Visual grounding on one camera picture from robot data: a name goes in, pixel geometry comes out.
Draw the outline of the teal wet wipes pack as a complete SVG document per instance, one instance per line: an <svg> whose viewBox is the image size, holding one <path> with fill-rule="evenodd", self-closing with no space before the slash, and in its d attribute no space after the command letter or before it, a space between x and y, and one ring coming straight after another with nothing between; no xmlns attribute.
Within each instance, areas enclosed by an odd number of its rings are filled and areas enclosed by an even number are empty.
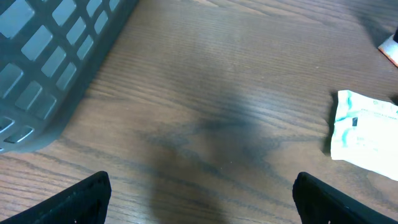
<svg viewBox="0 0 398 224"><path fill-rule="evenodd" d="M350 90L337 97L331 158L397 180L397 105Z"/></svg>

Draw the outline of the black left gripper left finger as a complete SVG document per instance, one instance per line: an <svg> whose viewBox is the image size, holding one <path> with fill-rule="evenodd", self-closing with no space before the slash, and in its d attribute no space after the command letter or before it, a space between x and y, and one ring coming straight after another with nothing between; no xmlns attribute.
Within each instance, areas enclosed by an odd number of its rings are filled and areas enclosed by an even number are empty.
<svg viewBox="0 0 398 224"><path fill-rule="evenodd" d="M111 197L108 173L99 171L2 224L104 224Z"/></svg>

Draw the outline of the orange Kleenex tissue pack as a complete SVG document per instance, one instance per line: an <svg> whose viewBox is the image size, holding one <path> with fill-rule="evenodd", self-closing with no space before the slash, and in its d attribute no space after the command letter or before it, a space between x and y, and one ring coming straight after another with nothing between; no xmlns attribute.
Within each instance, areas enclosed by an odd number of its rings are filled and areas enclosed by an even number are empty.
<svg viewBox="0 0 398 224"><path fill-rule="evenodd" d="M397 42L394 40L394 35L391 35L388 39L386 39L379 47L378 50L389 59L396 67L398 67L397 63Z"/></svg>

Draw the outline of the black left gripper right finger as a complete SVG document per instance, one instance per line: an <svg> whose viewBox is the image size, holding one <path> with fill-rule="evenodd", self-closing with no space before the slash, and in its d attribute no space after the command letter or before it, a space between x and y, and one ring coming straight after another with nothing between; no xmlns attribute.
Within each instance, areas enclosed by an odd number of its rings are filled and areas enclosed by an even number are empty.
<svg viewBox="0 0 398 224"><path fill-rule="evenodd" d="M300 172L292 189L302 224L397 224L307 172Z"/></svg>

